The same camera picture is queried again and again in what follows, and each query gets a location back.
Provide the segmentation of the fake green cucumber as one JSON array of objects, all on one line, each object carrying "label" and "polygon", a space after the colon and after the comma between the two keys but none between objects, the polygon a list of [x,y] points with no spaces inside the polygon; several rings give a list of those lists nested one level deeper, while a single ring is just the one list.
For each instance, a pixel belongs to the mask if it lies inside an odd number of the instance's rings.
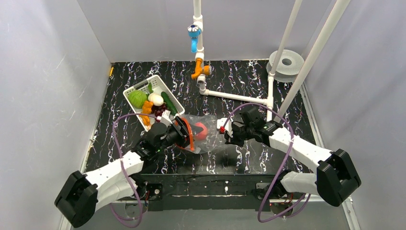
[{"label": "fake green cucumber", "polygon": [[176,115],[178,113],[178,110],[170,99],[169,95],[166,92],[161,92],[161,97],[163,98],[164,103],[166,104],[166,107],[170,111],[170,113],[172,115]]}]

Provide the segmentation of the fake red apple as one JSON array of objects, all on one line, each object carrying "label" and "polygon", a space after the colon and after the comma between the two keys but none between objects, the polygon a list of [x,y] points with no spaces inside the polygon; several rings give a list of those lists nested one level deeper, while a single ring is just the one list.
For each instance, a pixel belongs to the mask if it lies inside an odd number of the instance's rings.
[{"label": "fake red apple", "polygon": [[206,139],[208,129],[203,123],[198,122],[192,126],[192,132],[194,140],[201,141]]}]

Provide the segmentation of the clear zip top bag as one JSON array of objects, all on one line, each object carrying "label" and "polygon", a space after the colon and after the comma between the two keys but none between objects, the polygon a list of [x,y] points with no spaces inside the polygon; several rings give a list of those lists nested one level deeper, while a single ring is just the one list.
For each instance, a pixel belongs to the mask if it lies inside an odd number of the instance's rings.
[{"label": "clear zip top bag", "polygon": [[179,148],[194,154],[204,154],[208,152],[221,152],[227,149],[223,134],[219,133],[217,122],[219,119],[215,115],[187,115],[183,114],[182,121],[187,122],[187,137],[190,142]]}]

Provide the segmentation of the fake purple grapes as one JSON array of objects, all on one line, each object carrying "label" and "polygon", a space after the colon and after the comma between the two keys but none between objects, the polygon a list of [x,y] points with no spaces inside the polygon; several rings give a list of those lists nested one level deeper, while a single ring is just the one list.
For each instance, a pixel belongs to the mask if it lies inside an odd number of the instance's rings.
[{"label": "fake purple grapes", "polygon": [[164,103],[164,104],[161,105],[161,106],[155,106],[155,105],[152,106],[152,108],[151,108],[151,113],[152,113],[154,116],[158,117],[158,116],[162,116],[162,114],[163,114],[166,110],[168,110],[168,108],[167,108],[166,104]]}]

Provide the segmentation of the fake orange ginger root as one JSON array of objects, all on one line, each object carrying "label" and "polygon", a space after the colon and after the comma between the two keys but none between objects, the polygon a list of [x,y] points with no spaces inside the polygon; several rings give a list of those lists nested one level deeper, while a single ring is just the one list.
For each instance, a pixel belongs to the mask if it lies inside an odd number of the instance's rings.
[{"label": "fake orange ginger root", "polygon": [[150,115],[152,113],[152,107],[153,107],[153,102],[150,101],[145,101],[143,106],[142,106],[142,114],[140,115],[142,122],[145,126],[150,126],[150,117],[147,115]]}]

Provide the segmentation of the fake green cabbage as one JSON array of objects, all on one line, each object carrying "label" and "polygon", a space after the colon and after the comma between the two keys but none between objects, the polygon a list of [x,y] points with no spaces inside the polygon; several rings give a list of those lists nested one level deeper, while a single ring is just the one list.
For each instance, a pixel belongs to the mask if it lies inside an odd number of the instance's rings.
[{"label": "fake green cabbage", "polygon": [[145,101],[147,101],[147,94],[140,90],[134,90],[128,95],[130,104],[137,109],[141,109]]}]

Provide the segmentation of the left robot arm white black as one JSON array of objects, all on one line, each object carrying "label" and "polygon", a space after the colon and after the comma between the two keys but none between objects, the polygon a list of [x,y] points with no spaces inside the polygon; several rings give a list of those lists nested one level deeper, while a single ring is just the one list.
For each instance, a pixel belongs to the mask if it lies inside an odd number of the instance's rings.
[{"label": "left robot arm white black", "polygon": [[141,172],[162,150],[177,145],[191,147],[192,127],[184,118],[175,123],[154,123],[124,156],[97,170],[71,173],[54,204],[72,227],[87,223],[103,206],[133,196],[139,187],[130,175]]}]

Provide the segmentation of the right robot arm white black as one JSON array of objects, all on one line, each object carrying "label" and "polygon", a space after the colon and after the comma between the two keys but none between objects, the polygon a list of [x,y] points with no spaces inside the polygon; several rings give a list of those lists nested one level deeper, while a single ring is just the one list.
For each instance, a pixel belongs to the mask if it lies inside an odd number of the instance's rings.
[{"label": "right robot arm white black", "polygon": [[254,139],[284,151],[311,171],[299,173],[279,170],[268,186],[265,197],[282,197],[290,193],[311,194],[338,207],[361,186],[361,179],[346,151],[332,151],[314,145],[295,135],[291,128],[272,120],[266,121],[253,105],[248,103],[248,109],[240,113],[242,121],[233,121],[230,116],[217,120],[217,129],[224,134],[226,144],[241,147],[245,141]]}]

